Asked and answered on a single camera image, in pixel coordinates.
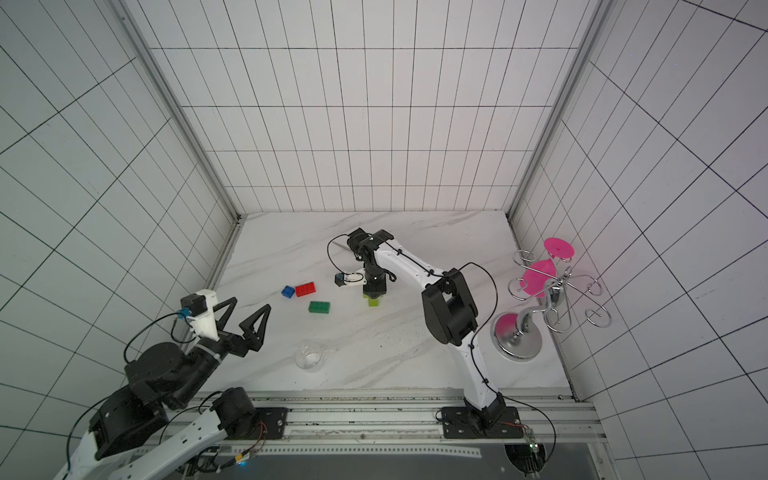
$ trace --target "cable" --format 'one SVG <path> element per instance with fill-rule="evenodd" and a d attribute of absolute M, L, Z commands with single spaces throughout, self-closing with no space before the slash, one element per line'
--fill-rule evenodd
<path fill-rule="evenodd" d="M 435 271 L 434 271 L 434 270 L 431 270 L 431 269 L 430 269 L 430 270 L 427 270 L 427 269 L 426 269 L 426 268 L 425 268 L 425 267 L 424 267 L 422 264 L 420 264 L 419 262 L 417 262 L 417 261 L 416 261 L 416 260 L 414 260 L 413 258 L 409 257 L 407 253 L 403 253 L 403 251 L 402 251 L 402 248 L 395 248 L 395 247 L 393 247 L 393 246 L 392 246 L 392 244 L 391 244 L 390 242 L 388 242 L 388 241 L 386 241 L 386 240 L 384 240 L 384 243 L 386 243 L 387 245 L 389 245 L 389 248 L 391 248 L 392 250 L 394 250 L 395 252 L 397 252 L 397 254 L 398 254 L 398 255 L 403 255 L 403 256 L 404 256 L 405 258 L 407 258 L 408 260 L 411 260 L 411 261 L 412 261 L 412 262 L 413 262 L 413 263 L 414 263 L 416 266 L 418 266 L 420 269 L 422 269 L 422 270 L 424 270 L 425 272 L 427 272 L 427 276 L 447 276 L 447 275 L 445 275 L 444 273 L 435 273 Z"/>
<path fill-rule="evenodd" d="M 125 360 L 126 363 L 130 363 L 130 362 L 128 362 L 128 347 L 131 346 L 131 344 L 134 342 L 134 340 L 136 340 L 139 337 L 139 335 L 144 333 L 144 331 L 146 331 L 149 327 L 153 326 L 155 323 L 161 321 L 162 319 L 168 318 L 169 316 L 173 316 L 173 315 L 178 315 L 178 313 L 173 312 L 173 313 L 168 313 L 167 315 L 163 315 L 159 319 L 153 321 L 149 325 L 145 326 L 143 329 L 139 330 L 139 333 L 134 335 L 134 338 L 132 338 L 131 340 L 128 341 L 128 343 L 125 344 L 125 348 L 123 349 L 123 360 Z"/>
<path fill-rule="evenodd" d="M 195 409 L 203 408 L 203 403 L 201 403 L 198 406 L 194 406 L 194 407 L 190 407 L 188 409 L 184 409 L 181 412 L 178 412 L 176 415 L 174 415 L 174 417 L 172 419 L 168 420 L 168 423 L 165 424 L 165 427 L 163 427 L 163 431 L 160 433 L 160 440 L 157 442 L 157 444 L 159 445 L 159 444 L 161 444 L 163 442 L 163 437 L 165 436 L 165 431 L 167 430 L 168 426 L 171 423 L 173 423 L 173 421 L 176 419 L 176 417 L 178 417 L 182 413 L 189 412 L 190 410 L 195 410 Z"/>
<path fill-rule="evenodd" d="M 83 417 L 85 416 L 86 413 L 88 413 L 91 410 L 95 409 L 96 406 L 99 403 L 102 403 L 104 400 L 108 399 L 109 397 L 111 397 L 111 394 L 105 396 L 103 399 L 101 399 L 98 402 L 94 403 L 91 407 L 88 408 L 88 410 L 86 410 L 85 412 L 82 412 L 82 414 L 78 417 L 78 419 L 74 421 L 74 425 L 69 430 L 69 435 L 67 435 L 67 473 L 64 475 L 64 478 L 67 478 L 67 475 L 69 475 L 69 472 L 72 470 L 72 460 L 70 460 L 70 458 L 69 458 L 69 442 L 72 440 L 72 434 L 74 433 L 75 427 L 78 426 L 78 423 L 80 423 L 80 421 L 83 419 Z"/>
<path fill-rule="evenodd" d="M 195 340 L 197 340 L 196 336 L 192 336 L 192 338 L 190 338 L 189 340 L 186 340 L 186 341 L 179 340 L 178 338 L 176 338 L 174 336 L 174 330 L 176 329 L 176 322 L 178 320 L 179 320 L 179 317 L 174 318 L 174 324 L 170 327 L 170 337 L 174 340 L 174 342 L 184 344 L 184 343 L 192 343 Z M 188 327 L 192 328 L 192 325 L 190 325 L 190 323 L 187 321 L 187 317 L 184 317 L 184 323 L 186 323 Z"/>
<path fill-rule="evenodd" d="M 496 395 L 501 395 L 503 398 L 505 398 L 505 399 L 507 399 L 507 400 L 509 400 L 511 402 L 519 403 L 520 405 L 525 405 L 528 408 L 533 409 L 533 410 L 541 413 L 544 416 L 544 418 L 547 419 L 547 422 L 549 422 L 549 425 L 552 427 L 552 437 L 553 437 L 552 438 L 552 450 L 550 450 L 549 455 L 547 455 L 546 460 L 544 460 L 544 465 L 547 465 L 547 463 L 549 462 L 549 459 L 552 458 L 552 454 L 554 454 L 554 447 L 558 444 L 558 434 L 557 434 L 557 432 L 554 429 L 554 423 L 552 423 L 552 421 L 550 420 L 549 416 L 546 413 L 542 412 L 540 409 L 537 409 L 533 405 L 529 405 L 528 403 L 521 402 L 520 400 L 516 400 L 516 399 L 510 398 L 510 397 L 507 397 L 506 395 L 501 394 L 499 391 L 492 389 L 491 386 L 488 384 L 488 379 L 485 378 L 485 375 L 483 375 L 483 373 L 480 371 L 480 367 L 478 367 L 478 364 L 475 361 L 475 337 L 478 335 L 478 333 L 480 333 L 480 330 L 482 330 L 482 328 L 488 322 L 491 321 L 491 318 L 493 318 L 493 315 L 496 313 L 496 308 L 498 307 L 498 287 L 496 286 L 496 281 L 494 280 L 494 278 L 490 274 L 490 272 L 488 272 L 485 268 L 483 268 L 482 266 L 478 265 L 475 262 L 467 262 L 465 265 L 463 265 L 461 268 L 459 268 L 459 270 L 463 269 L 467 265 L 474 265 L 474 266 L 478 267 L 479 269 L 481 269 L 482 271 L 484 271 L 486 274 L 488 274 L 488 277 L 491 279 L 491 282 L 493 283 L 493 288 L 494 288 L 494 290 L 496 292 L 496 301 L 494 303 L 493 311 L 491 312 L 491 315 L 489 315 L 488 319 L 486 321 L 484 321 L 483 324 L 480 325 L 480 327 L 477 330 L 475 330 L 475 334 L 472 335 L 472 339 L 469 340 L 469 355 L 472 358 L 472 363 L 475 365 L 475 369 L 478 371 L 478 374 L 480 375 L 480 378 L 482 378 L 482 382 L 493 393 L 495 393 Z"/>
<path fill-rule="evenodd" d="M 203 408 L 203 404 L 205 404 L 205 402 L 207 402 L 208 400 L 210 400 L 210 397 L 212 397 L 212 396 L 216 395 L 217 393 L 223 393 L 223 392 L 222 392 L 221 390 L 217 390 L 216 392 L 213 392 L 213 393 L 211 393 L 209 396 L 205 397 L 205 399 L 204 399 L 202 402 L 200 402 L 200 405 L 198 405 L 198 406 L 197 406 L 197 413 L 200 413 L 200 414 L 202 415 L 202 414 L 203 414 L 203 411 L 202 411 L 202 410 L 200 410 L 200 409 L 202 409 L 202 408 Z"/>
<path fill-rule="evenodd" d="M 331 261 L 331 265 L 333 265 L 333 266 L 334 266 L 334 267 L 335 267 L 335 268 L 336 268 L 336 269 L 337 269 L 337 270 L 338 270 L 340 273 L 343 273 L 344 275 L 360 275 L 360 278 L 359 278 L 358 280 L 344 280 L 345 282 L 347 282 L 347 283 L 362 282 L 362 279 L 364 279 L 364 278 L 365 278 L 365 276 L 364 276 L 362 273 L 357 273 L 357 272 L 347 273 L 347 272 L 345 272 L 344 270 L 341 270 L 341 269 L 340 269 L 340 268 L 339 268 L 339 267 L 338 267 L 338 266 L 337 266 L 337 265 L 336 265 L 336 264 L 333 262 L 333 259 L 331 258 L 331 242 L 333 242 L 335 239 L 337 239 L 337 238 L 339 238 L 339 237 L 348 237 L 348 236 L 349 236 L 349 234 L 348 234 L 348 233 L 342 233 L 341 235 L 336 235 L 334 238 L 332 238 L 332 239 L 331 239 L 331 240 L 328 242 L 328 245 L 326 246 L 326 253 L 328 254 L 328 260 L 330 260 L 330 261 Z"/>

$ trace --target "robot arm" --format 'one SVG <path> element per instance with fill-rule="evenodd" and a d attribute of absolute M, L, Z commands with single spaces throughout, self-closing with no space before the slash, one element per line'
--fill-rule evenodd
<path fill-rule="evenodd" d="M 88 431 L 57 480 L 134 480 L 164 478 L 176 467 L 222 439 L 251 439 L 260 421 L 242 388 L 228 389 L 195 422 L 135 462 L 128 461 L 155 432 L 168 424 L 165 406 L 185 409 L 224 358 L 258 352 L 271 308 L 262 306 L 240 323 L 242 335 L 223 331 L 237 299 L 218 303 L 216 293 L 201 290 L 181 299 L 181 307 L 199 340 L 183 352 L 175 343 L 158 343 L 125 366 L 127 385 L 107 397 L 91 418 Z M 227 308 L 216 321 L 214 312 Z M 279 438 L 282 429 L 268 432 Z"/>
<path fill-rule="evenodd" d="M 472 358 L 471 344 L 478 328 L 478 310 L 464 275 L 457 269 L 442 270 L 424 262 L 402 247 L 389 232 L 366 233 L 358 228 L 347 245 L 363 262 L 364 294 L 377 298 L 386 293 L 386 279 L 401 279 L 422 291 L 424 320 L 437 341 L 451 343 L 451 353 L 464 380 L 464 401 L 477 430 L 493 426 L 505 410 L 504 398 L 480 372 L 488 371 L 482 354 Z"/>

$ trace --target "clear plastic cup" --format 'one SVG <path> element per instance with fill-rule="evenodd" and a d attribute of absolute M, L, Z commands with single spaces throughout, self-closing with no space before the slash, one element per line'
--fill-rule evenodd
<path fill-rule="evenodd" d="M 299 368 L 314 373 L 323 366 L 323 349 L 314 342 L 305 340 L 293 356 Z"/>

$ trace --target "mounting plate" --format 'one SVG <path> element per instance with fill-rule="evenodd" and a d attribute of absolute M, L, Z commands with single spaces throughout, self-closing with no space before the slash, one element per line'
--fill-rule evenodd
<path fill-rule="evenodd" d="M 264 425 L 266 425 L 266 440 L 280 440 L 286 428 L 287 415 L 288 409 L 284 408 L 258 408 L 256 409 L 256 415 L 253 417 L 253 424 L 256 425 L 259 421 L 264 422 Z M 256 426 L 249 435 L 236 438 L 227 437 L 227 440 L 256 441 L 259 438 L 259 432 L 260 429 Z"/>
<path fill-rule="evenodd" d="M 478 435 L 467 423 L 469 410 L 466 407 L 443 407 L 440 410 L 442 417 L 442 434 L 447 439 L 521 439 L 525 435 L 523 428 L 512 426 L 520 425 L 520 415 L 515 407 L 508 406 L 496 425 L 485 431 L 485 435 Z"/>

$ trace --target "red block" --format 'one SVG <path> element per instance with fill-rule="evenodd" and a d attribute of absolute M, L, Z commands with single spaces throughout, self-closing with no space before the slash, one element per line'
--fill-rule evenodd
<path fill-rule="evenodd" d="M 296 296 L 305 296 L 309 295 L 310 293 L 315 293 L 314 282 L 304 283 L 303 285 L 296 287 Z"/>

